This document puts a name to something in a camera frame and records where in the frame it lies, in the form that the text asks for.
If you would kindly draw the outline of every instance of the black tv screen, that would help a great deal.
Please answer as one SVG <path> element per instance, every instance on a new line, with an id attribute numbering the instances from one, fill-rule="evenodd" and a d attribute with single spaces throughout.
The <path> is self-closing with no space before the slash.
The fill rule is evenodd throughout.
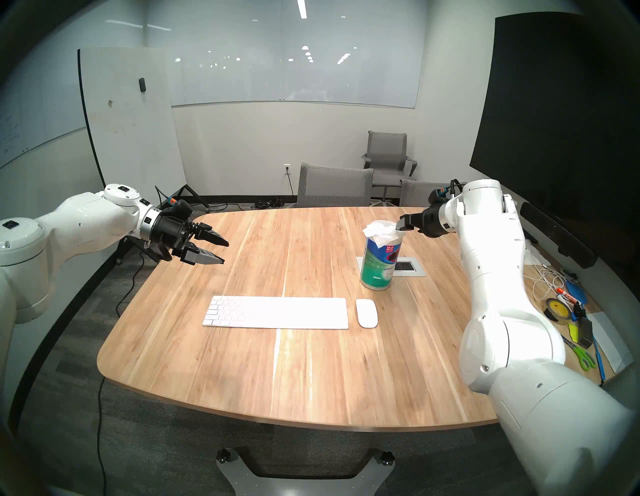
<path id="1" fill-rule="evenodd" d="M 640 300 L 639 103 L 582 16 L 498 17 L 470 165 L 555 217 Z"/>

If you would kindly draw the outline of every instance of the label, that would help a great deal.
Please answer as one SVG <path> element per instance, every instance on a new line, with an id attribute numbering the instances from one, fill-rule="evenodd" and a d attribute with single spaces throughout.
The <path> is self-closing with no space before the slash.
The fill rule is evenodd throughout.
<path id="1" fill-rule="evenodd" d="M 373 287 L 387 287 L 394 275 L 399 252 L 400 244 L 386 244 L 378 248 L 368 239 L 362 257 L 362 282 Z"/>

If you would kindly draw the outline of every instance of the white keyboard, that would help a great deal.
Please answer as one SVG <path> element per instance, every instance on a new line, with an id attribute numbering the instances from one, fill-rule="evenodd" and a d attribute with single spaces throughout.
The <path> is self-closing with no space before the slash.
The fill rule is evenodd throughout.
<path id="1" fill-rule="evenodd" d="M 204 326 L 263 329 L 348 329 L 344 298 L 214 296 Z"/>

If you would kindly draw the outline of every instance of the white robotic arm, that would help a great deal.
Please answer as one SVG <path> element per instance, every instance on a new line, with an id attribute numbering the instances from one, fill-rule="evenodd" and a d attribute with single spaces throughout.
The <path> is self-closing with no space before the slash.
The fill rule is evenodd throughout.
<path id="1" fill-rule="evenodd" d="M 524 233 L 513 200 L 498 181 L 477 180 L 397 224 L 414 227 L 429 237 L 460 237 L 472 298 L 460 346 L 462 379 L 489 395 L 541 495 L 582 493 L 620 444 L 633 413 L 563 365 L 559 332 L 525 292 Z"/>
<path id="2" fill-rule="evenodd" d="M 183 200 L 160 211 L 135 189 L 109 184 L 100 193 L 72 196 L 35 220 L 0 221 L 0 390 L 14 324 L 47 309 L 54 275 L 66 260 L 133 236 L 156 243 L 164 260 L 171 260 L 171 249 L 188 264 L 224 263 L 189 241 L 194 236 L 228 246 L 211 226 L 190 222 L 192 211 Z"/>

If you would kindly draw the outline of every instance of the scissors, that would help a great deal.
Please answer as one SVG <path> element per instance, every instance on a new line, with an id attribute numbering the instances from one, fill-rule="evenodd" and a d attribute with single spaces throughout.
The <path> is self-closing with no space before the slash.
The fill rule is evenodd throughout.
<path id="1" fill-rule="evenodd" d="M 586 372 L 589 369 L 596 368 L 596 362 L 593 360 L 593 357 L 589 354 L 588 351 L 583 350 L 579 346 L 569 341 L 564 336 L 562 336 L 562 339 L 564 340 L 565 343 L 567 343 L 567 345 L 569 345 L 573 349 L 573 352 L 576 355 L 578 355 L 578 361 L 580 362 L 580 367 L 582 368 L 583 371 Z"/>

